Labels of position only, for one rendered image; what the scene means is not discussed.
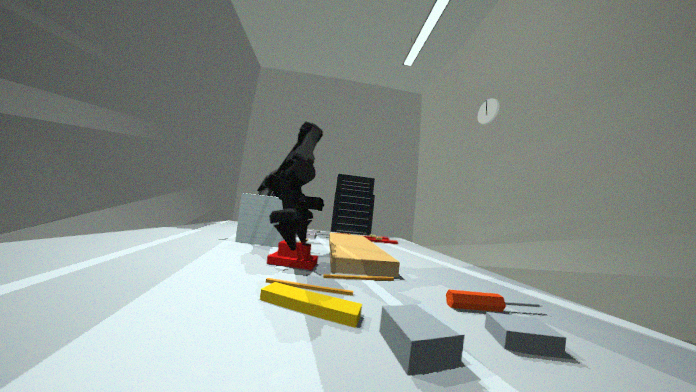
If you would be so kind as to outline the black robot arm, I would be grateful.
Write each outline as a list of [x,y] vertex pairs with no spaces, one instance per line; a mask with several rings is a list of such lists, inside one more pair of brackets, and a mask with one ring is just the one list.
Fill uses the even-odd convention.
[[[301,189],[301,186],[314,179],[313,150],[323,136],[323,132],[315,123],[307,121],[299,130],[298,142],[279,168],[265,177],[257,190],[258,195],[279,197],[282,191]],[[320,197],[299,196],[297,208],[303,207],[306,211],[308,209],[322,211],[323,202],[324,200]]]

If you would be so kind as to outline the tan rectangular floor panel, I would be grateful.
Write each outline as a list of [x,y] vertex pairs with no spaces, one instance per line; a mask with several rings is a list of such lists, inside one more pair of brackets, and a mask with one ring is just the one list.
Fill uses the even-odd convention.
[[331,273],[399,277],[400,262],[364,236],[330,233]]

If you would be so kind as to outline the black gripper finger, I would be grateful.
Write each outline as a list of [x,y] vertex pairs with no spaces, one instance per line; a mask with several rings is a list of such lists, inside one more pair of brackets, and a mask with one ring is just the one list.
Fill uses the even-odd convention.
[[282,235],[282,237],[284,238],[284,240],[286,241],[286,243],[292,251],[296,250],[296,227],[299,223],[300,221],[295,221],[290,223],[273,225]]
[[301,221],[296,227],[296,233],[301,242],[306,243],[307,226],[312,220]]

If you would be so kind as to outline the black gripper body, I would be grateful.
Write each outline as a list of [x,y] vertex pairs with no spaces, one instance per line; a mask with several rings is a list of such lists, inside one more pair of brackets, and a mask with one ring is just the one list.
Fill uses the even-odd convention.
[[307,221],[313,219],[311,211],[306,211],[306,208],[298,207],[297,200],[299,196],[304,196],[301,189],[290,189],[281,192],[279,199],[282,200],[283,210],[272,211],[269,215],[270,224],[284,224],[295,221]]

